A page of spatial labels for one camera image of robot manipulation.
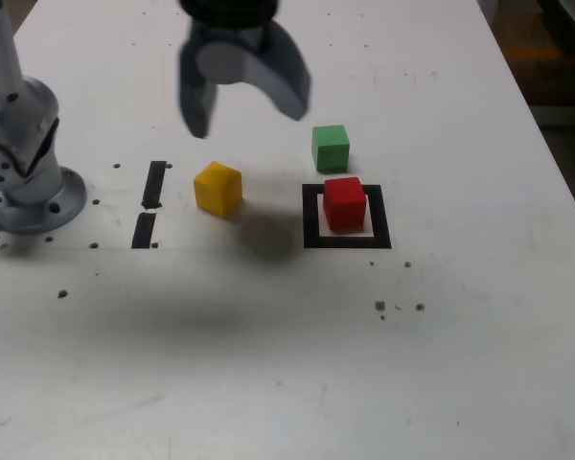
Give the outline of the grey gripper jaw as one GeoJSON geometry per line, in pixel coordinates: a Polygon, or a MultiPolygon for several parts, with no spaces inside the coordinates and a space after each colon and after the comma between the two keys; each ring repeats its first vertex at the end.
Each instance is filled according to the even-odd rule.
{"type": "Polygon", "coordinates": [[[207,81],[254,86],[292,120],[302,119],[308,111],[311,75],[295,42],[276,22],[259,51],[216,41],[206,44],[196,60],[207,81]]]}
{"type": "Polygon", "coordinates": [[[198,139],[208,136],[218,86],[201,74],[197,57],[209,42],[206,26],[192,26],[179,59],[179,106],[186,127],[198,139]]]}

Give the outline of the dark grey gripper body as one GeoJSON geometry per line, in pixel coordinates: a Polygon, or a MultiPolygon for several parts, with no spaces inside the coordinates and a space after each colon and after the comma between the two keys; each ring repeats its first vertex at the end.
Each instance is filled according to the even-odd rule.
{"type": "Polygon", "coordinates": [[[190,47],[197,51],[205,44],[219,41],[248,50],[259,51],[265,45],[267,31],[273,22],[274,20],[270,19],[260,26],[230,29],[194,19],[190,30],[190,47]]]}

